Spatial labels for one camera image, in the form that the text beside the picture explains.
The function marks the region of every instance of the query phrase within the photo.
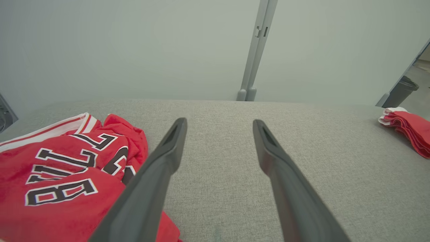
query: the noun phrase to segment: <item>couch cushion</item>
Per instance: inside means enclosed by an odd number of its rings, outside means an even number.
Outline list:
[[[252,121],[262,119],[352,241],[430,238],[430,161],[377,118],[382,108],[271,102],[102,100],[60,103],[18,120],[8,140],[89,112],[117,114],[152,151],[188,119],[182,163],[164,204],[185,241],[282,241],[270,181],[258,166]]]

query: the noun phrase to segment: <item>trash can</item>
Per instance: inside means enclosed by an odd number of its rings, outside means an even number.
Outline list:
[[[407,76],[403,76],[390,92],[383,108],[397,108],[413,91],[418,90],[419,86]]]

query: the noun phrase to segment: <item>folded cloth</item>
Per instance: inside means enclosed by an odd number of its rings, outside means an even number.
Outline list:
[[[143,130],[110,114],[71,117],[0,143],[0,240],[87,241],[143,165]],[[161,214],[156,242],[179,242]]]
[[[386,127],[395,127],[397,132],[404,134],[411,141],[418,154],[430,158],[429,121],[401,107],[384,109],[378,121]]]

